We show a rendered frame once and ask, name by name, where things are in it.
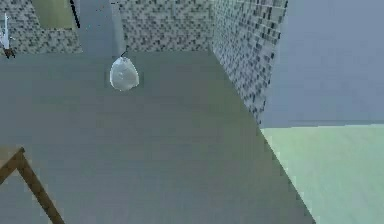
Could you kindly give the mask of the pale grey rounded bin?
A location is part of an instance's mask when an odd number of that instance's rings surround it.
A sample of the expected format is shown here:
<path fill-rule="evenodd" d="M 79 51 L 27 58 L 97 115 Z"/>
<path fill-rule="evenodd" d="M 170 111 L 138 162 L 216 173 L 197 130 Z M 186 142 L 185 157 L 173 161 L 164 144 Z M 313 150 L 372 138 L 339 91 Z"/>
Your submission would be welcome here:
<path fill-rule="evenodd" d="M 129 58 L 119 57 L 110 68 L 109 82 L 116 90 L 128 91 L 140 84 L 140 77 Z"/>

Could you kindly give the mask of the brown wooden table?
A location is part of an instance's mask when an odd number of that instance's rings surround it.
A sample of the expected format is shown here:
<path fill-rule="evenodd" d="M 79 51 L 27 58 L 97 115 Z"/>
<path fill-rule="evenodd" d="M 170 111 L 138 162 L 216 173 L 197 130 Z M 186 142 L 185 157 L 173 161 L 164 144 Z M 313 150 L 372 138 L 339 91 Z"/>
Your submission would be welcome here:
<path fill-rule="evenodd" d="M 25 156 L 24 147 L 0 147 L 0 185 L 17 171 L 52 224 L 65 224 L 58 209 L 44 189 Z"/>

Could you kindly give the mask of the white thin object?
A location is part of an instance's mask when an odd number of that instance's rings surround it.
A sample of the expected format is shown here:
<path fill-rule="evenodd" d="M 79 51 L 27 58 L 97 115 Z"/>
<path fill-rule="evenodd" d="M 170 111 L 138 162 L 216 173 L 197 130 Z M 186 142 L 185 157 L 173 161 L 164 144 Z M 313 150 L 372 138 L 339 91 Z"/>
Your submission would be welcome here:
<path fill-rule="evenodd" d="M 3 51 L 7 58 L 15 57 L 14 51 L 10 46 L 10 40 L 12 37 L 9 35 L 8 29 L 9 16 L 4 14 L 4 30 L 0 31 L 0 43 L 2 44 Z"/>

